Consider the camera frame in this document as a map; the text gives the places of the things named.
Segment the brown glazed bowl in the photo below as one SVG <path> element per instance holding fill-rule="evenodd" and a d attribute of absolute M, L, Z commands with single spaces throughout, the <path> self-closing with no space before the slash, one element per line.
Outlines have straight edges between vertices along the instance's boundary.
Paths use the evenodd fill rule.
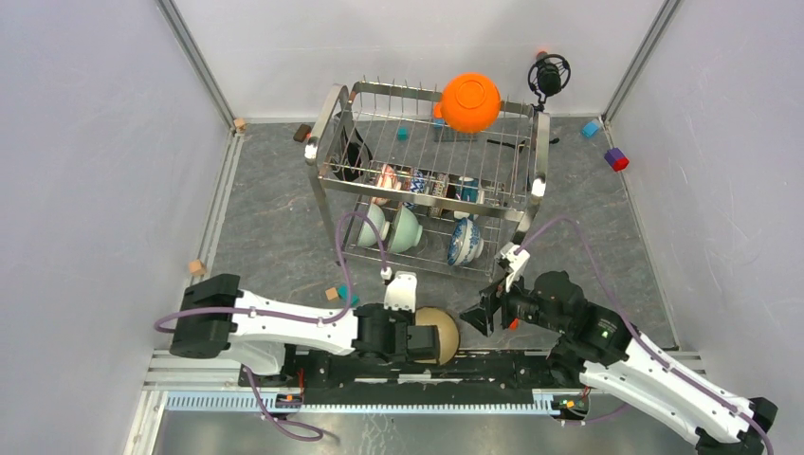
<path fill-rule="evenodd" d="M 433 359 L 417 360 L 417 363 L 444 365 L 457 354 L 460 346 L 460 332 L 455 319 L 444 309 L 422 307 L 415 312 L 416 326 L 435 326 L 439 339 L 439 355 Z"/>

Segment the blue white floral bowl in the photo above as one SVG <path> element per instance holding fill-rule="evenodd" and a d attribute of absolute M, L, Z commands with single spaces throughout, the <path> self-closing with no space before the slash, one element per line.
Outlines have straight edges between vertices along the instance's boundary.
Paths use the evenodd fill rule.
<path fill-rule="evenodd" d="M 469 218 L 457 223 L 448 246 L 448 265 L 468 265 L 483 252 L 484 239 L 478 225 Z"/>

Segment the celadon green bowl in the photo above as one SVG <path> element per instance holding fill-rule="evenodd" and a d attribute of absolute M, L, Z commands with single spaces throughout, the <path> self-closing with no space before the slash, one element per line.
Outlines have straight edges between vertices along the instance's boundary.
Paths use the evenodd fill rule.
<path fill-rule="evenodd" d="M 423 228 L 416 215 L 405 207 L 400 208 L 394 216 L 392 233 L 388 241 L 391 253 L 401 253 L 419 245 Z"/>

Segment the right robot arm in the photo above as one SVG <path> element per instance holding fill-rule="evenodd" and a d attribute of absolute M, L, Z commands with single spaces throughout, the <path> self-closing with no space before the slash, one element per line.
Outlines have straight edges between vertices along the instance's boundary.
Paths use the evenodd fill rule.
<path fill-rule="evenodd" d="M 493 283 L 460 318 L 485 336 L 494 318 L 503 328 L 524 322 L 557 333 L 546 357 L 555 384 L 610 394 L 664 423 L 699 454 L 773 450 L 773 402 L 735 395 L 697 375 L 618 313 L 588 300 L 565 271 L 539 275 L 531 289 L 523 279 Z"/>

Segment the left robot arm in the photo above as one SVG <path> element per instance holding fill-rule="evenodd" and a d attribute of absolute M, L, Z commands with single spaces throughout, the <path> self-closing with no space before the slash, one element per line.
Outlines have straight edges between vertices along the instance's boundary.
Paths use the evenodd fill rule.
<path fill-rule="evenodd" d="M 445 364 L 458 351 L 457 325 L 438 308 L 416 308 L 416 285 L 414 274 L 400 272 L 385 301 L 336 310 L 270 300 L 241 289 L 239 276 L 221 274 L 186 288 L 169 351 L 231 359 L 280 387 L 298 373 L 293 346 L 380 363 Z"/>

